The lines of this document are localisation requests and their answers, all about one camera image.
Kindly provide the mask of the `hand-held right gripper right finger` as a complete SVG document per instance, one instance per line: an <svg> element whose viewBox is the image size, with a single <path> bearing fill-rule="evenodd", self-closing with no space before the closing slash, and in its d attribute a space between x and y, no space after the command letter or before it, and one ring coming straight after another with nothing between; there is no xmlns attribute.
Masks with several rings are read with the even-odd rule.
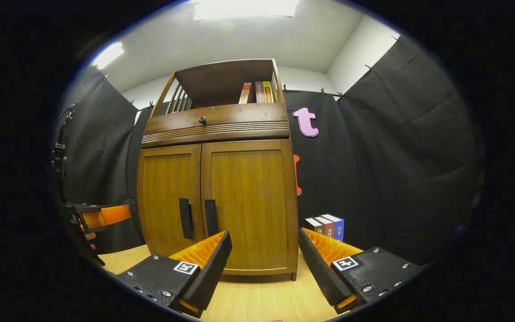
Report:
<svg viewBox="0 0 515 322"><path fill-rule="evenodd" d="M423 271L423 266L382 247L360 250L306 228L299 230L299 247L321 293L338 314L387 297Z"/></svg>

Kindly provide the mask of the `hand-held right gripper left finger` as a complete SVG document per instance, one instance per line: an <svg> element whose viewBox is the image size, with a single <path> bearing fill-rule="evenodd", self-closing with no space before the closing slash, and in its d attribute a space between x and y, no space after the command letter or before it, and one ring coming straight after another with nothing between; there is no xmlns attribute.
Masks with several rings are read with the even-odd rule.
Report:
<svg viewBox="0 0 515 322"><path fill-rule="evenodd" d="M231 236L225 230L168 257L152 254L116 274L116 279L158 306L200 318L211 302L231 251Z"/></svg>

